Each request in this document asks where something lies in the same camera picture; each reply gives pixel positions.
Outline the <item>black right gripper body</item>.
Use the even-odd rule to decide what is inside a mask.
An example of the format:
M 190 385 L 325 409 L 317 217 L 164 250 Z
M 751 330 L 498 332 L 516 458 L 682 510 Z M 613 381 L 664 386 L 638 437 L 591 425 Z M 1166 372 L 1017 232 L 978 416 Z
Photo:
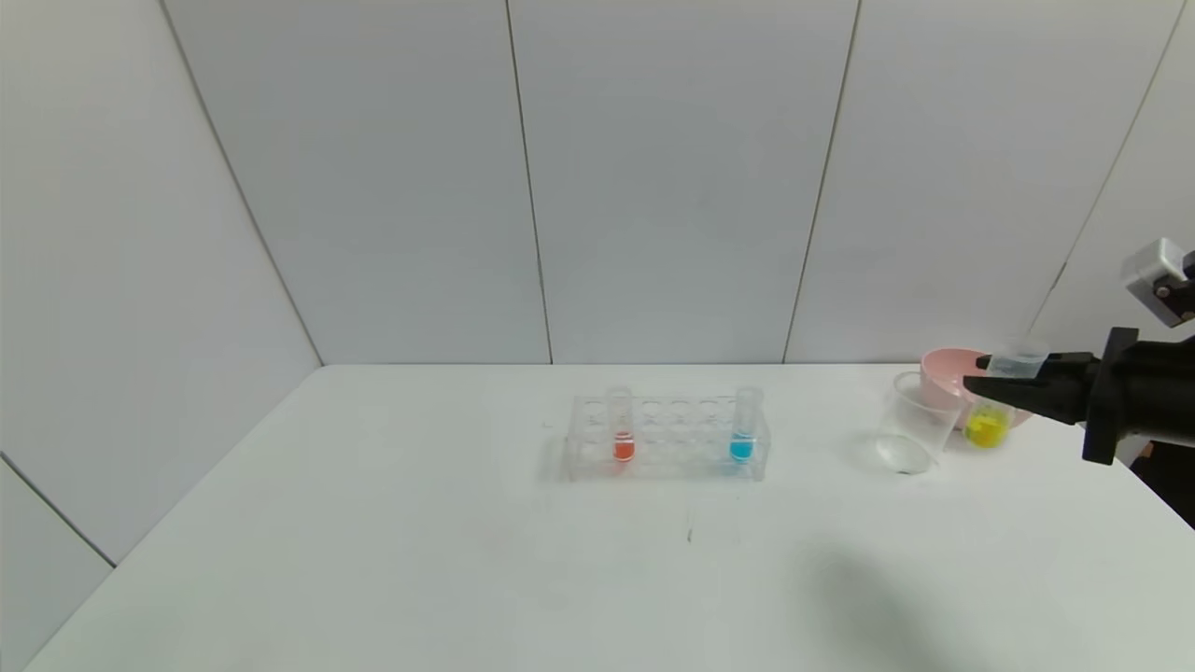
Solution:
M 1144 436 L 1194 445 L 1194 340 L 1139 340 L 1114 328 L 1087 393 L 1084 460 L 1110 465 L 1119 442 Z

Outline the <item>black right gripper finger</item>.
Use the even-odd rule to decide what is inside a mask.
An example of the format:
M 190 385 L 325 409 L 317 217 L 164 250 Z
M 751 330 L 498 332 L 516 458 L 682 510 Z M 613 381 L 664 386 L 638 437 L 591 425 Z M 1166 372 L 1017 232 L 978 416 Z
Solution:
M 1060 424 L 1084 424 L 1087 421 L 1089 396 L 1096 374 L 1047 374 L 1046 377 L 999 378 L 964 377 L 962 384 L 982 399 L 1032 413 Z
M 975 365 L 986 377 L 1009 379 L 1032 379 L 1037 377 L 1078 375 L 1087 366 L 1101 364 L 1092 353 L 1030 353 L 987 354 L 975 358 Z

